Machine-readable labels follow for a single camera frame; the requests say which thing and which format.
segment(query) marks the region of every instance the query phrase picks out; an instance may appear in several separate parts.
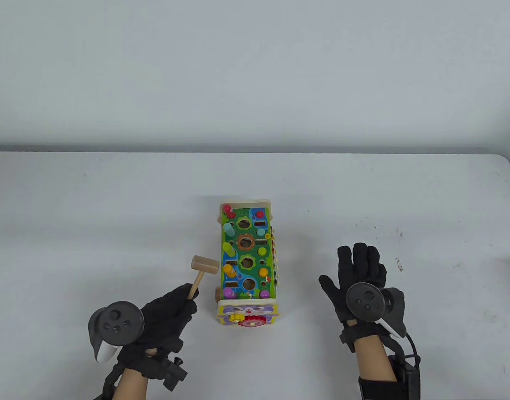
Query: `wrist strap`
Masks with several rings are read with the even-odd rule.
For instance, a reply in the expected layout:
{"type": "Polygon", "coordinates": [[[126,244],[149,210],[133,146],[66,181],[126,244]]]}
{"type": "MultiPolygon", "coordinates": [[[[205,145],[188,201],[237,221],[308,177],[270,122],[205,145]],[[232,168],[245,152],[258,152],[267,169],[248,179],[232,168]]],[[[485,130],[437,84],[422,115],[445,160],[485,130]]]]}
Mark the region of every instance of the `wrist strap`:
{"type": "Polygon", "coordinates": [[[388,335],[388,331],[375,322],[358,323],[353,326],[347,326],[340,335],[340,341],[348,345],[351,352],[355,352],[355,341],[362,337],[375,335],[388,335]]]}
{"type": "Polygon", "coordinates": [[[359,378],[358,385],[363,400],[408,400],[407,389],[401,382],[367,381],[359,378]]]}

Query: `yellow gear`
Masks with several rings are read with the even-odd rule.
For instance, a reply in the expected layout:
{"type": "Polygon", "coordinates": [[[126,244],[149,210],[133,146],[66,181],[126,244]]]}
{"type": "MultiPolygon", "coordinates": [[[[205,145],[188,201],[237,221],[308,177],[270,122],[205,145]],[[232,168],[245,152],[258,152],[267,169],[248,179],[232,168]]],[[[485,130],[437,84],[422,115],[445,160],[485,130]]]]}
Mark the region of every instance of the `yellow gear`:
{"type": "Polygon", "coordinates": [[[235,323],[239,323],[239,322],[242,322],[245,320],[245,316],[243,316],[242,314],[232,314],[229,316],[229,320],[231,322],[235,322],[235,323]]]}

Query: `cartoon animal face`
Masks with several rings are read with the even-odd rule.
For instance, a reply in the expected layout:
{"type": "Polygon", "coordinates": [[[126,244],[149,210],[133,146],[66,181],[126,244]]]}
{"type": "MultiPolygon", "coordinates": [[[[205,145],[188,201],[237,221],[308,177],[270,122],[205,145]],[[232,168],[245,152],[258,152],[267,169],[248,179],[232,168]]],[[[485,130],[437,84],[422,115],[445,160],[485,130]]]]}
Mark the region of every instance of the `cartoon animal face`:
{"type": "Polygon", "coordinates": [[[242,314],[242,315],[266,315],[274,312],[274,306],[268,305],[227,305],[223,308],[226,315],[242,314]]]}

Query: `gear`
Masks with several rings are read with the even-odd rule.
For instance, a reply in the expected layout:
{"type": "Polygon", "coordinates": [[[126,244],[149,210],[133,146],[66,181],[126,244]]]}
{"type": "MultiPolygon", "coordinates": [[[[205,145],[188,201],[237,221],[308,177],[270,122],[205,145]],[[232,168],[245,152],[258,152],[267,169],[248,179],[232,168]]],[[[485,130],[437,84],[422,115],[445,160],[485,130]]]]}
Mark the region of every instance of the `gear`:
{"type": "Polygon", "coordinates": [[[257,326],[266,325],[266,318],[262,315],[248,315],[244,321],[239,322],[238,325],[244,328],[256,328],[257,326]]]}
{"type": "Polygon", "coordinates": [[[229,320],[231,322],[236,322],[236,323],[238,322],[239,323],[239,322],[244,321],[244,319],[245,319],[245,317],[242,314],[232,314],[232,315],[229,316],[229,320]]]}

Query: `forearm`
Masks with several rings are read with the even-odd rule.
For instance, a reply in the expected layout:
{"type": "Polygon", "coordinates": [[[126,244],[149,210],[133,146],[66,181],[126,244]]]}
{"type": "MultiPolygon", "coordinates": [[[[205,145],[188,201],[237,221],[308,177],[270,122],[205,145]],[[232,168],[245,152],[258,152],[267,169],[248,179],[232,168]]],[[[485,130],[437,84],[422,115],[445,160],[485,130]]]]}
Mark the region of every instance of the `forearm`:
{"type": "Polygon", "coordinates": [[[126,368],[112,400],[146,400],[148,379],[135,370],[126,368]]]}
{"type": "Polygon", "coordinates": [[[357,339],[354,343],[357,354],[358,371],[362,379],[368,381],[396,382],[396,375],[379,336],[357,339]]]}

